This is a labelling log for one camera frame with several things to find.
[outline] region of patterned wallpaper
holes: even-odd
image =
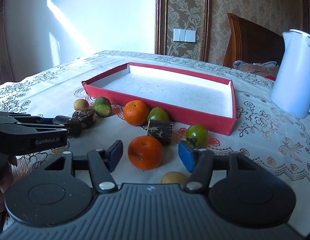
[[[198,60],[202,36],[203,0],[168,0],[167,55]],[[196,43],[173,41],[173,29],[196,31]]]
[[[230,39],[227,13],[259,24],[277,34],[302,29],[301,0],[210,0],[208,62],[223,64]]]

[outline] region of tablecloth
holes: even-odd
[[[209,132],[207,148],[217,155],[240,151],[287,182],[297,196],[289,223],[303,235],[310,232],[310,115],[301,120],[277,108],[270,100],[274,83],[269,79],[186,58],[103,51],[45,70],[19,83],[1,85],[0,111],[43,117],[72,116],[76,99],[94,102],[94,98],[86,95],[81,81],[128,62],[186,69],[231,79],[238,120],[230,136]],[[95,148],[108,148],[117,139],[124,144],[123,157],[112,173],[119,185],[123,182],[160,183],[162,175],[168,171],[180,171],[189,176],[177,152],[177,143],[184,138],[187,125],[174,123],[173,143],[165,148],[161,166],[141,171],[128,160],[127,146],[133,138],[145,135],[146,127],[129,125],[123,118],[122,107],[112,104],[112,108],[112,116],[97,118],[92,128],[84,130],[79,138],[69,139],[66,147],[19,158],[18,166],[12,167],[15,181],[66,149],[75,155],[83,154]],[[77,172],[76,176],[90,184],[88,173]],[[222,171],[215,172],[213,180],[224,176]],[[6,219],[6,227],[11,223],[10,219]]]

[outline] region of white kettle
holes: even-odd
[[[282,35],[285,53],[271,100],[285,112],[303,119],[310,112],[310,34],[292,29]]]

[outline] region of human hand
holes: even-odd
[[[0,213],[5,210],[4,193],[13,183],[12,165],[17,165],[16,156],[10,155],[6,165],[0,171]]]

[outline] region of white wall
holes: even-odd
[[[91,52],[154,53],[155,0],[4,0],[4,20],[15,82]]]

